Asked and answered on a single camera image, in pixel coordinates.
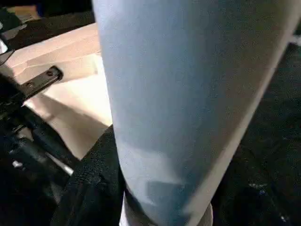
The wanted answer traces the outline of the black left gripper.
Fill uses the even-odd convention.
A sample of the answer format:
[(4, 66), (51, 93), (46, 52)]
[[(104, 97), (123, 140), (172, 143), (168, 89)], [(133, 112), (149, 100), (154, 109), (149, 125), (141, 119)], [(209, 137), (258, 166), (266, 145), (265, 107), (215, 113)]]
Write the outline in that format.
[(18, 174), (64, 186), (79, 163), (65, 142), (25, 102), (63, 78), (56, 66), (20, 85), (0, 77), (0, 156)]

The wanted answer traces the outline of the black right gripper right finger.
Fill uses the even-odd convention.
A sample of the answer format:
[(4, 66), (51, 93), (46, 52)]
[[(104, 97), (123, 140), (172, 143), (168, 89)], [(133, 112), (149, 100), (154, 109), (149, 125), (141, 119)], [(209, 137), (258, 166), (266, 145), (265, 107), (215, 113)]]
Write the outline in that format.
[(212, 199), (215, 226), (299, 226), (301, 144), (241, 143)]

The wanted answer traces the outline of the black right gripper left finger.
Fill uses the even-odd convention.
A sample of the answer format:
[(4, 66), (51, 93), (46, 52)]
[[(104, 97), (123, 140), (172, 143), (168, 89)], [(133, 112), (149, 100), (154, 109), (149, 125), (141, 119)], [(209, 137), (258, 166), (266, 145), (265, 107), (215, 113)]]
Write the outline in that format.
[(50, 225), (117, 226), (124, 190), (114, 130), (109, 126), (75, 168)]

